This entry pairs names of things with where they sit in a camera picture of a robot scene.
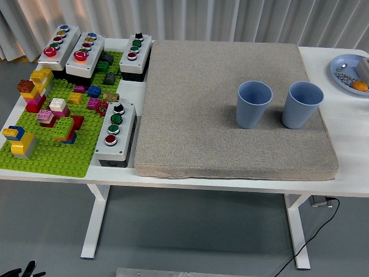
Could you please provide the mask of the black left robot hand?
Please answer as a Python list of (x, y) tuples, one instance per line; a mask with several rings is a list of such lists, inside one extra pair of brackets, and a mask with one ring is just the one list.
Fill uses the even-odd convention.
[(36, 260), (31, 260), (28, 265), (26, 266), (25, 270), (22, 270), (21, 268), (15, 268), (8, 272), (5, 272), (1, 275), (1, 277), (42, 277), (46, 275), (46, 272), (39, 272), (34, 273), (34, 270), (37, 266)]

